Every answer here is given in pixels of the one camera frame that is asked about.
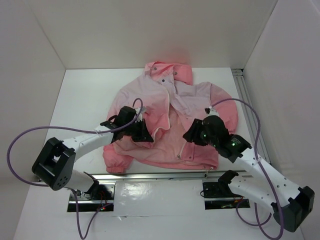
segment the wall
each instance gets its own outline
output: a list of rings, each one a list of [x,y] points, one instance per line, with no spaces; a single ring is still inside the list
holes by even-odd
[[[277,0],[26,0],[67,69],[244,68]]]
[[[320,12],[313,2],[279,0],[244,69],[271,161],[315,191],[305,240],[320,236]]]
[[[65,68],[22,0],[0,0],[0,233],[11,240],[29,186],[9,172],[6,153],[20,132],[48,125]],[[12,152],[12,165],[31,179],[46,131],[30,133]]]

